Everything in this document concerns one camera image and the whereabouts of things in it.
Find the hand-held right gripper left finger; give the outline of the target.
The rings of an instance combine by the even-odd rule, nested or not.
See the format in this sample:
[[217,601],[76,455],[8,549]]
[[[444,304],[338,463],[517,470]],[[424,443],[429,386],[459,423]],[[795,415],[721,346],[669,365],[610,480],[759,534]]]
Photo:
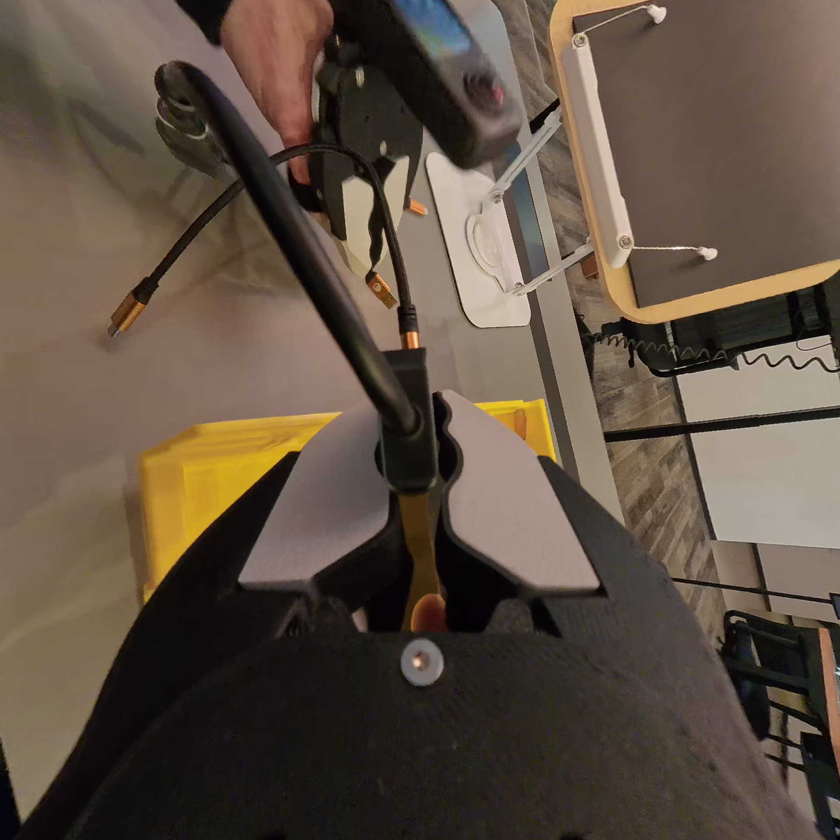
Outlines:
[[309,585],[385,528],[390,491],[375,462],[379,439],[378,413],[357,406],[304,445],[239,574],[241,586]]

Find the person's left hand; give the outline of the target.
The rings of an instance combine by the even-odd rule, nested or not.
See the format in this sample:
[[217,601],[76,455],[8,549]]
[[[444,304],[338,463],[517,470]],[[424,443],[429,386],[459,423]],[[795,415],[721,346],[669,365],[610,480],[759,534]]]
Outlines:
[[332,30],[326,1],[235,1],[224,16],[221,46],[287,148],[311,140],[314,67]]

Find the white stand base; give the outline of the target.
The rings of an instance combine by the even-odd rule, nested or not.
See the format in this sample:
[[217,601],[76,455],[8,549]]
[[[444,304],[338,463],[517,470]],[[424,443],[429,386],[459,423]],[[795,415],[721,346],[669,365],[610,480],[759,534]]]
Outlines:
[[540,222],[529,167],[561,126],[559,100],[532,121],[532,137],[515,146],[505,171],[492,179],[461,170],[438,152],[425,161],[427,180],[444,236],[460,306],[478,329],[530,324],[529,295],[593,254],[585,242],[549,263],[543,236],[553,223]]

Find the white bracket bar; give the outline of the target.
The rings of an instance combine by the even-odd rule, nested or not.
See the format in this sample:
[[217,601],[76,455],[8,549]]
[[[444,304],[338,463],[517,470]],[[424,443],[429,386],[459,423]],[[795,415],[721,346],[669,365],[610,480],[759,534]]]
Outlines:
[[560,57],[596,230],[601,236],[602,257],[615,270],[625,267],[632,252],[643,250],[687,252],[702,261],[712,261],[718,257],[718,250],[709,246],[642,246],[635,243],[606,130],[590,34],[636,13],[643,13],[652,25],[657,26],[665,21],[667,9],[656,3],[645,3],[615,14],[572,35]]

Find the dark grey usb hub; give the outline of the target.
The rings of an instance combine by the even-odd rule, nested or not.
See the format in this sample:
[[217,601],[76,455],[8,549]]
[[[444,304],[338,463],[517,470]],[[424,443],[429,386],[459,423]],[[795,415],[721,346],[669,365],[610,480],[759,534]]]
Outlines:
[[438,442],[433,396],[427,374],[427,351],[392,350],[385,358],[415,409],[415,431],[399,437],[380,422],[377,466],[392,491],[402,496],[427,493],[438,477]]

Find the wooden-edged black board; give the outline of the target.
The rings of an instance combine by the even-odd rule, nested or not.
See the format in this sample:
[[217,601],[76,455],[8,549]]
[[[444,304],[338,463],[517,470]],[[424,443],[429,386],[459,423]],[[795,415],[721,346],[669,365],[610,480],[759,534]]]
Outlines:
[[[602,257],[560,57],[590,34],[605,126],[635,243],[718,250]],[[816,286],[839,267],[838,1],[556,2],[549,42],[603,285],[658,323]]]

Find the black cord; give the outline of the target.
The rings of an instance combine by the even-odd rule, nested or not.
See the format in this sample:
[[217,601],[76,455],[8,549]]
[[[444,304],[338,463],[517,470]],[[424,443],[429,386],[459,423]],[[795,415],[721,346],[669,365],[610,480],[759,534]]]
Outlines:
[[[396,222],[392,212],[388,196],[384,190],[384,183],[378,176],[372,164],[364,161],[357,153],[346,149],[336,143],[303,143],[271,154],[269,161],[274,165],[287,163],[290,160],[303,156],[306,152],[335,153],[351,158],[365,174],[371,179],[371,189],[374,194],[374,207],[380,211],[382,217],[383,236],[388,244],[394,258],[394,272],[397,290],[400,293],[401,304],[397,309],[398,330],[401,336],[403,350],[415,350],[420,346],[419,328],[417,326],[416,310],[407,301],[410,287],[406,268],[403,263],[403,254],[396,235]],[[161,262],[152,269],[152,272],[134,287],[117,306],[111,315],[107,327],[107,335],[114,338],[119,333],[126,332],[137,320],[141,312],[148,306],[149,301],[155,294],[161,279],[173,267],[174,263],[181,257],[186,248],[194,241],[204,228],[210,224],[216,215],[234,200],[237,194],[244,189],[241,179],[229,184],[187,227],[185,232],[175,241],[170,250],[165,254]]]

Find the yellow plastic bin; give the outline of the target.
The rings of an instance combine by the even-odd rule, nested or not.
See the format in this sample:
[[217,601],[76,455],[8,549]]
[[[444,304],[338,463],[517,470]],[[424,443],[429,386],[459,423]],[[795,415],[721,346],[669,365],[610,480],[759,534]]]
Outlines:
[[[544,401],[479,403],[536,455],[555,460]],[[291,453],[299,452],[340,413],[278,416],[190,427],[140,457],[143,539],[141,584],[145,605],[198,537],[254,484]],[[429,571],[437,563],[436,526],[420,500],[405,500],[406,546]]]

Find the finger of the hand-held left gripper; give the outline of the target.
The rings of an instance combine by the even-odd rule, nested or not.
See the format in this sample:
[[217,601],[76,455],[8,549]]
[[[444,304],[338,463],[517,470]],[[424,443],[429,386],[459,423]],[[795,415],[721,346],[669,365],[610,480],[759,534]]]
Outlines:
[[393,222],[401,220],[406,201],[410,197],[410,164],[411,158],[408,155],[399,157],[384,179],[384,195]]
[[382,257],[382,231],[371,231],[371,217],[376,209],[375,193],[370,183],[357,175],[341,185],[344,236],[333,236],[343,248],[344,259],[358,277],[367,277]]

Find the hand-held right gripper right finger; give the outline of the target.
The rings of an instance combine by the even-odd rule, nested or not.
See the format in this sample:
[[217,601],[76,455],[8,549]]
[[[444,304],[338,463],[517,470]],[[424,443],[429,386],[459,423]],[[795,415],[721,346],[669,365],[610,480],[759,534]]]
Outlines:
[[438,548],[452,596],[592,594],[601,581],[543,462],[517,434],[451,390],[436,394],[450,457]]

